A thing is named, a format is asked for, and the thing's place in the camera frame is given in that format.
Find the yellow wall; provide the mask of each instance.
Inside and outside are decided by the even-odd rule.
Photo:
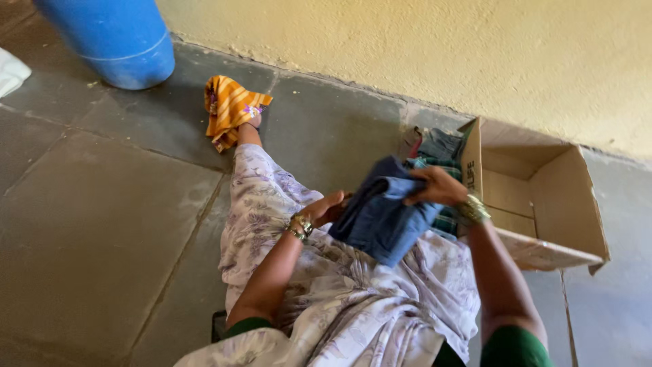
[[[158,0],[189,42],[652,158],[650,0]]]

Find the blue plastic drum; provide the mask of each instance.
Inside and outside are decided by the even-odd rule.
[[[145,89],[174,70],[170,33],[154,0],[34,0],[64,41],[105,81]]]

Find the lavender floral fabric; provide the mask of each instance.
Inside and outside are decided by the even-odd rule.
[[[219,269],[231,311],[289,217],[323,197],[265,151],[235,151]],[[444,340],[468,361],[480,300],[471,254],[426,231],[394,268],[315,229],[276,320],[208,345],[176,366],[431,366]]]

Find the plaid cloth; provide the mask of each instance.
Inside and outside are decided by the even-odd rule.
[[[462,166],[453,159],[436,159],[432,157],[417,157],[406,159],[409,168],[426,168],[427,166],[440,166],[455,180],[462,182]],[[445,206],[432,222],[432,228],[457,236],[457,211],[450,206]]]

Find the orange striped cloth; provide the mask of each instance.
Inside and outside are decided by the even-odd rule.
[[[206,136],[213,137],[213,145],[222,153],[238,140],[236,128],[260,114],[271,101],[272,97],[250,92],[228,76],[213,76],[204,88],[204,107],[210,114]]]

